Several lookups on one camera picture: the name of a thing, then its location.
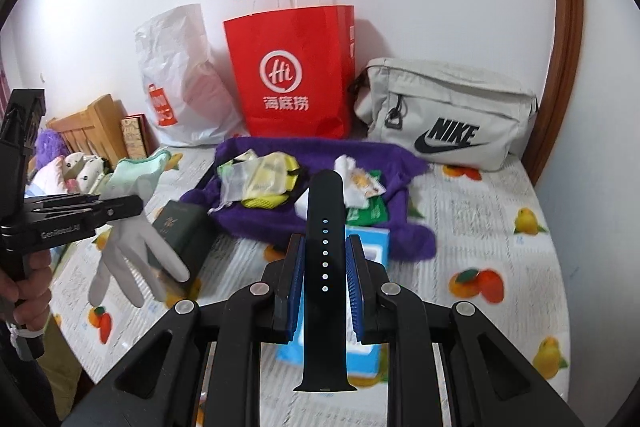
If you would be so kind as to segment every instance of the light green cloth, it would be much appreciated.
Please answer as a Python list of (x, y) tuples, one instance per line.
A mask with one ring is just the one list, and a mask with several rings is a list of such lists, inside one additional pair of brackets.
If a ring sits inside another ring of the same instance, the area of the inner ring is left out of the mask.
[(171, 153), (168, 150), (159, 150), (143, 160), (123, 158), (116, 165), (109, 181), (101, 189), (100, 199), (136, 194), (142, 198), (144, 204), (147, 204), (158, 186), (164, 166), (170, 159)]

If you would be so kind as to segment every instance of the wooden frame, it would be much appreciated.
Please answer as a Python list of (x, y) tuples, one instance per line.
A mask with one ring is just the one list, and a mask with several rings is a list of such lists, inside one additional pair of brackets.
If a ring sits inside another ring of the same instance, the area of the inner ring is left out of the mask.
[(556, 0), (556, 31), (545, 92), (522, 164), (535, 185), (558, 138), (580, 59), (584, 0)]
[(124, 117), (110, 94), (101, 96), (66, 118), (52, 119), (47, 127), (60, 133), (71, 152), (95, 154), (106, 158), (114, 168), (127, 157), (120, 120)]

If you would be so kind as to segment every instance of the white plastic bag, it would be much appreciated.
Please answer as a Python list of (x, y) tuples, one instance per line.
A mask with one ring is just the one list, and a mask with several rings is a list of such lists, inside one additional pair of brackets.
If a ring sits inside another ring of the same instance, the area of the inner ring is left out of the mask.
[(220, 203), (251, 200), (284, 194), (287, 165), (282, 152), (245, 160), (223, 169)]
[(146, 116), (166, 145), (218, 144), (242, 132), (234, 100), (213, 68), (199, 4), (179, 6), (136, 30)]

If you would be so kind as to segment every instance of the nike swoosh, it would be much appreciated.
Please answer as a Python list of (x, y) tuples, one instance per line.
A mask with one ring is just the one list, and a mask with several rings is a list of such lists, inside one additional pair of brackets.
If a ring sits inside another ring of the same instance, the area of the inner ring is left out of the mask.
[(421, 134), (418, 136), (417, 140), (414, 143), (415, 150), (422, 154), (435, 154), (436, 152), (449, 152), (456, 151), (459, 149), (468, 149), (469, 147), (478, 147), (480, 145), (487, 145), (486, 143), (456, 143), (455, 145), (429, 145), (424, 141), (424, 137), (427, 133)]

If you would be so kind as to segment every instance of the purple fabric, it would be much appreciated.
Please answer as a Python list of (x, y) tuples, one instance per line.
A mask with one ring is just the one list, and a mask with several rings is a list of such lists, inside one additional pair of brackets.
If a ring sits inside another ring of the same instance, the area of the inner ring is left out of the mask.
[[(253, 149), (258, 156), (282, 151), (294, 156), (309, 174), (323, 169), (333, 169), (334, 160), (347, 154), (356, 160), (358, 167), (367, 171), (382, 171), (382, 183), (386, 187), (383, 200), (389, 211), (389, 221), (377, 227), (390, 230), (390, 257), (397, 261), (421, 261), (431, 259), (436, 253), (435, 237), (427, 227), (408, 223), (408, 185), (423, 174), (428, 163), (408, 150), (386, 143), (322, 138), (253, 138), (241, 137), (226, 140), (216, 150), (219, 166), (239, 154)], [(214, 176), (204, 189), (193, 189), (180, 201), (195, 203), (205, 208), (216, 208), (220, 202), (220, 179)], [(274, 208), (245, 208), (235, 203), (215, 213), (215, 220), (231, 235), (264, 241), (286, 249), (292, 233), (304, 233), (306, 221), (300, 219), (287, 201)]]
[(36, 139), (36, 170), (39, 171), (58, 156), (69, 156), (70, 154), (59, 133), (52, 129), (40, 131)]

